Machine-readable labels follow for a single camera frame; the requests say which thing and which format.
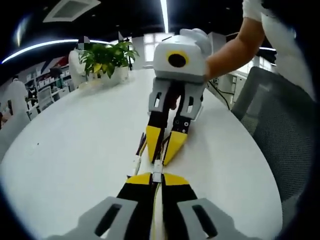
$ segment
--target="ceiling vent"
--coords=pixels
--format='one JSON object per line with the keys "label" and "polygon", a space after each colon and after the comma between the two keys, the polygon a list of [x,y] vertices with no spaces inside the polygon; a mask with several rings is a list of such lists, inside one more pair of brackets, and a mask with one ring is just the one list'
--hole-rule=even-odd
{"label": "ceiling vent", "polygon": [[43,22],[72,22],[100,3],[98,0],[61,0]]}

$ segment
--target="black circular eye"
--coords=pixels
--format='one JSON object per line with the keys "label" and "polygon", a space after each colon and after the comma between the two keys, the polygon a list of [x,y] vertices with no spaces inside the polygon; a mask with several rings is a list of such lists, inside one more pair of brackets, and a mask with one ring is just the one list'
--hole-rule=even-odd
{"label": "black circular eye", "polygon": [[182,68],[187,63],[186,59],[180,54],[170,55],[168,58],[168,62],[175,68]]}

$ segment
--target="white round table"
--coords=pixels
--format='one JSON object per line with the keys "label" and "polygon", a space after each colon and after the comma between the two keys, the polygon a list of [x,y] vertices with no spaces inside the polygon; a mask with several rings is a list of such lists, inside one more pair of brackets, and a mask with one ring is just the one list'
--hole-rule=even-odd
{"label": "white round table", "polygon": [[[77,89],[38,115],[0,166],[4,192],[38,238],[63,235],[108,196],[116,197],[148,124],[153,69],[130,72],[111,89]],[[172,122],[175,113],[169,114]],[[139,173],[152,172],[148,151]],[[208,90],[185,146],[164,168],[189,181],[248,237],[272,239],[282,228],[273,174],[243,125]]]}

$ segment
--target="green leaves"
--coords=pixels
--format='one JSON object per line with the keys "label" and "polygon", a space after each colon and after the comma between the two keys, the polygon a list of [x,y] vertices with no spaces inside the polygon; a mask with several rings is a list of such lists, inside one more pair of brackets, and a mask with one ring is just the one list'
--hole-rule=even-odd
{"label": "green leaves", "polygon": [[94,73],[102,70],[109,78],[114,74],[115,68],[127,67],[129,58],[136,60],[138,52],[133,48],[131,42],[119,42],[117,44],[93,44],[91,49],[84,51],[80,58],[81,63],[85,63],[85,73]]}

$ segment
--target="potted plant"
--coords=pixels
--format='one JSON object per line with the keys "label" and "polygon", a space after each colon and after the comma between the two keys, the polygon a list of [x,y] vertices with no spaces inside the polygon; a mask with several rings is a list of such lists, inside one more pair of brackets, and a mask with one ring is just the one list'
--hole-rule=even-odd
{"label": "potted plant", "polygon": [[114,86],[128,77],[129,58],[135,60],[139,56],[128,41],[117,44],[96,43],[85,50],[80,58],[85,63],[85,73],[93,79],[101,79],[109,86]]}

